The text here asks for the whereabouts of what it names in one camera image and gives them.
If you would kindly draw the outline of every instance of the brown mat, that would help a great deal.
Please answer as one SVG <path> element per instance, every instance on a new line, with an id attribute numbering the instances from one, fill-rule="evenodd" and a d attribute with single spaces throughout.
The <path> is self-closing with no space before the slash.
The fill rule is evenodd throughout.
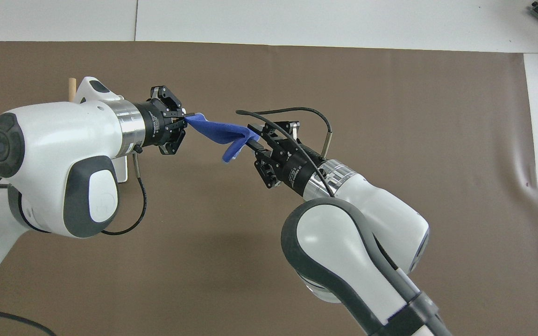
<path id="1" fill-rule="evenodd" d="M 168 85 L 188 112 L 216 121 L 254 122 L 236 109 L 321 110 L 335 131 L 330 157 L 431 224 L 411 277 L 450 330 L 538 335 L 538 190 L 522 55 L 0 42 L 0 113 L 66 100 L 68 77 L 87 75 L 132 101 Z M 320 119 L 281 119 L 299 119 L 301 139 L 320 148 Z M 346 309 L 312 296 L 282 255 L 283 221 L 302 199 L 265 189 L 249 151 L 222 164 L 225 146 L 187 131 L 178 155 L 145 149 L 149 210 L 137 230 L 24 235 L 0 267 L 0 309 L 61 336 L 360 335 Z M 113 229 L 140 212 L 135 180 L 120 191 Z M 0 335 L 35 333 L 0 319 Z"/>

